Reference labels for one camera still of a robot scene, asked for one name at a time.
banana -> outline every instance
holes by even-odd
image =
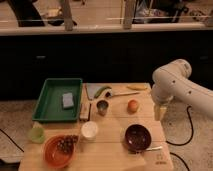
[[[110,86],[103,86],[103,87],[101,87],[101,88],[95,93],[94,98],[98,98],[98,97],[101,95],[101,93],[102,93],[104,90],[106,90],[106,89],[111,89],[111,87],[110,87]]]
[[[130,84],[130,85],[127,85],[127,88],[131,90],[146,90],[147,86],[144,84]]]

grapes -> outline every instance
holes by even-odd
[[[59,140],[57,144],[57,148],[65,154],[72,152],[72,146],[74,143],[77,143],[78,136],[77,135],[67,135],[61,140]]]

brown bowl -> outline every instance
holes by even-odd
[[[130,125],[125,132],[125,143],[130,151],[142,152],[151,144],[151,135],[142,125]]]
[[[74,144],[71,146],[71,151],[67,154],[57,148],[58,142],[64,137],[64,135],[54,136],[45,143],[43,158],[46,164],[53,169],[67,166],[73,157]]]

black cabinet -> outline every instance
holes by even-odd
[[[174,59],[192,65],[190,79],[213,88],[213,31],[171,31],[0,37],[0,99],[38,98],[43,82],[150,82]]]

green cup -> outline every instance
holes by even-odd
[[[45,140],[44,129],[42,127],[34,127],[28,132],[28,139],[34,143],[43,143]]]

